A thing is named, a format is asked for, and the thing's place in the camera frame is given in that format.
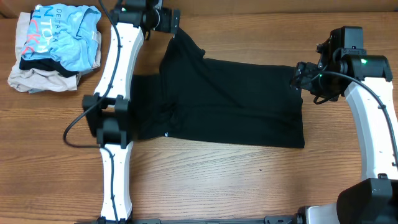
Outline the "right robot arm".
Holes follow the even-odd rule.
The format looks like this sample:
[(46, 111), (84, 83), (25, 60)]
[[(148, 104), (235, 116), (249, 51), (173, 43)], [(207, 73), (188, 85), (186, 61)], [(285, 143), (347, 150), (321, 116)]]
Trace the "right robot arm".
[(291, 86), (323, 101), (345, 97), (361, 151), (361, 181), (335, 203), (299, 209), (294, 223), (397, 223), (397, 118), (387, 58), (346, 54), (324, 65), (299, 62)]

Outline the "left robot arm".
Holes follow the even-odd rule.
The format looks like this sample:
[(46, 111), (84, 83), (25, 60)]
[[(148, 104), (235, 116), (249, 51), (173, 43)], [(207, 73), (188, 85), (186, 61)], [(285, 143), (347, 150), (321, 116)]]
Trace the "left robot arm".
[(134, 67), (152, 31), (176, 34), (181, 12), (162, 1), (119, 1), (108, 13), (111, 41), (102, 77), (83, 98), (90, 132), (103, 164), (103, 205), (97, 223), (131, 223), (129, 193)]

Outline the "black t-shirt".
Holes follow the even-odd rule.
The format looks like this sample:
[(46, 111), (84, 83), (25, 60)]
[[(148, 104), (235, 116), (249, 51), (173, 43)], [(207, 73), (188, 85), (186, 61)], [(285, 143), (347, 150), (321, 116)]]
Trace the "black t-shirt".
[(294, 68), (207, 58), (183, 30), (170, 40), (154, 75), (132, 83), (132, 115), (140, 140), (287, 147), (305, 145)]

